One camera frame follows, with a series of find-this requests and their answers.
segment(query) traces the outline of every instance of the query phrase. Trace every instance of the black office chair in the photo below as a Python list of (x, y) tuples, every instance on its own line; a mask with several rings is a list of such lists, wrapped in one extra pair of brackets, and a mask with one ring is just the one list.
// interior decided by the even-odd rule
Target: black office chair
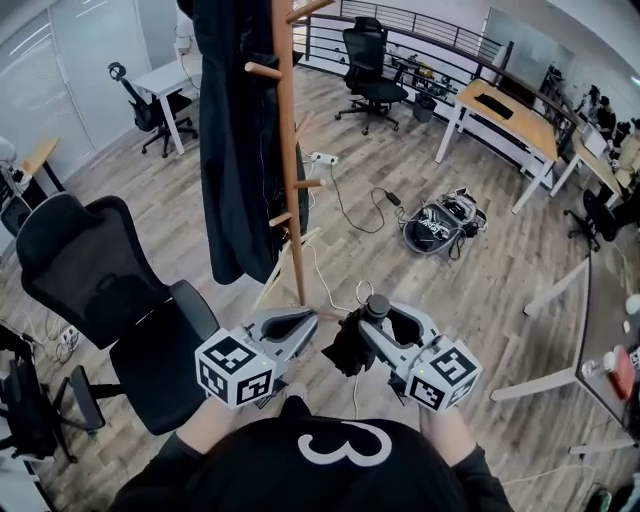
[(600, 233), (607, 242), (613, 242), (621, 225), (613, 212), (590, 190), (585, 190), (582, 195), (582, 204), (587, 211), (584, 219), (571, 210), (563, 212), (564, 215), (571, 215), (578, 223), (578, 227), (569, 231), (567, 236), (573, 238), (576, 234), (583, 235), (589, 244), (589, 252), (592, 249), (598, 252), (600, 242), (596, 239), (597, 234)]
[[(135, 101), (135, 103), (130, 101), (129, 104), (133, 107), (133, 111), (135, 112), (136, 126), (143, 132), (152, 132), (156, 129), (158, 130), (157, 133), (142, 146), (142, 154), (147, 154), (147, 146), (153, 144), (158, 139), (164, 139), (162, 158), (167, 158), (169, 156), (167, 148), (169, 147), (171, 131), (169, 130), (167, 120), (164, 117), (164, 111), (162, 110), (160, 100), (158, 100), (155, 96), (152, 96), (151, 103), (147, 103), (146, 101), (144, 101), (132, 87), (129, 81), (124, 78), (127, 74), (127, 70), (119, 62), (113, 62), (109, 64), (108, 69), (111, 78), (113, 78), (116, 82), (120, 82)], [(171, 112), (174, 113), (174, 119), (176, 118), (175, 114), (177, 112), (184, 110), (192, 103), (189, 98), (182, 96), (181, 94), (179, 94), (179, 92), (180, 91), (177, 91), (167, 96), (167, 101), (169, 102)], [(182, 125), (185, 123), (187, 126), (192, 126), (193, 124), (190, 117), (185, 117), (180, 121), (176, 121), (178, 133), (190, 133), (194, 139), (197, 139), (198, 132), (193, 128), (183, 128)]]
[(362, 130), (363, 135), (369, 134), (372, 115), (391, 121), (394, 124), (393, 130), (398, 131), (398, 122), (387, 115), (387, 112), (392, 103), (402, 101), (409, 95), (402, 87), (396, 85), (402, 70), (398, 70), (394, 80), (382, 76), (386, 31), (375, 19), (375, 23), (368, 21), (368, 18), (357, 20), (354, 28), (348, 28), (343, 32), (344, 44), (349, 54), (349, 71), (344, 80), (353, 94), (362, 96), (368, 103), (354, 100), (353, 108), (341, 110), (335, 118), (340, 119), (343, 114), (364, 112), (367, 114), (367, 121)]
[[(0, 349), (11, 350), (15, 354), (15, 359), (9, 363), (9, 376), (0, 383), (0, 397), (6, 407), (0, 409), (0, 417), (7, 420), (11, 433), (9, 437), (0, 439), (0, 450), (13, 448), (13, 458), (29, 456), (44, 460), (53, 457), (56, 447), (60, 446), (67, 460), (76, 463), (78, 459), (69, 451), (62, 425), (93, 434), (104, 426), (104, 418), (101, 424), (90, 421), (82, 424), (64, 418), (60, 406), (69, 379), (64, 380), (55, 398), (50, 400), (49, 386), (40, 384), (38, 380), (31, 346), (4, 326), (0, 326)], [(91, 393), (91, 386), (81, 366), (74, 370), (72, 379), (80, 410), (84, 414), (91, 410), (91, 406), (87, 406), (82, 397)]]
[(84, 207), (57, 194), (24, 223), (16, 252), (24, 290), (99, 349), (111, 347), (121, 387), (92, 386), (93, 398), (124, 392), (153, 434), (191, 417), (205, 399), (194, 352), (219, 325), (189, 283), (156, 277), (124, 201)]

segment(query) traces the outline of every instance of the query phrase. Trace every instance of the black sweatshirt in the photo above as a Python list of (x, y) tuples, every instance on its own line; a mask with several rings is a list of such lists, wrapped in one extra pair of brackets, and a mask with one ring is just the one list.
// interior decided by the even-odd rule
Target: black sweatshirt
[(110, 510), (512, 512), (480, 447), (449, 468), (400, 423), (319, 417), (249, 424), (204, 456), (174, 434)]

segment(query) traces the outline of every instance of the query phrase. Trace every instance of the chair backrest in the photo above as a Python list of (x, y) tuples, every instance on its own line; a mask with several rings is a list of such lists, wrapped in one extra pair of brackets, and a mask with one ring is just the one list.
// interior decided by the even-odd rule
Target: chair backrest
[(582, 203), (602, 238), (607, 242), (613, 242), (618, 234), (619, 224), (611, 210), (591, 190), (585, 190)]
[(150, 132), (157, 128), (158, 122), (156, 116), (154, 116), (152, 106), (144, 101), (142, 96), (129, 83), (129, 80), (125, 78), (127, 69), (119, 62), (112, 62), (107, 69), (111, 78), (116, 82), (120, 82), (133, 98), (133, 102), (130, 101), (129, 105), (133, 107), (136, 126), (144, 132)]
[(14, 456), (53, 456), (57, 442), (53, 430), (53, 411), (42, 394), (30, 358), (10, 362), (9, 376), (2, 382), (3, 401), (11, 437), (0, 441), (3, 448), (15, 448)]
[[(351, 88), (357, 73), (357, 82), (360, 84), (377, 82), (382, 77), (384, 65), (385, 33), (382, 30), (370, 30), (361, 28), (348, 28), (342, 32), (344, 45), (349, 54), (349, 71), (344, 77), (345, 82)], [(371, 71), (358, 69), (354, 62), (365, 64), (372, 68)]]
[(50, 197), (22, 226), (16, 252), (24, 290), (101, 349), (169, 299), (118, 197), (86, 208), (70, 194)]

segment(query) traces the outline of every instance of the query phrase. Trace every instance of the black coat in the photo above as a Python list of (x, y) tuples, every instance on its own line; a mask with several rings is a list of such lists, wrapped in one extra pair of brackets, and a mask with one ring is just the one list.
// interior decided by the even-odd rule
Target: black coat
[[(285, 241), (269, 219), (286, 211), (276, 83), (244, 71), (277, 67), (270, 0), (180, 2), (192, 13), (203, 57), (200, 90), (202, 194), (213, 277), (230, 284), (248, 274), (265, 282)], [(298, 179), (304, 167), (298, 152)], [(300, 196), (306, 229), (308, 195)]]

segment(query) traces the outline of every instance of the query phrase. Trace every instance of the chair armrest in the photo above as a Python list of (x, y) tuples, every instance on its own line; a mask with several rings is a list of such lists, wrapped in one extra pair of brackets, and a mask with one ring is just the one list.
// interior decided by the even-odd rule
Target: chair armrest
[(357, 68), (364, 69), (365, 71), (373, 71), (375, 69), (373, 66), (369, 66), (369, 64), (365, 64), (359, 60), (354, 60), (351, 64)]
[(169, 293), (202, 341), (208, 340), (220, 329), (220, 324), (207, 302), (187, 281), (178, 281), (171, 285)]

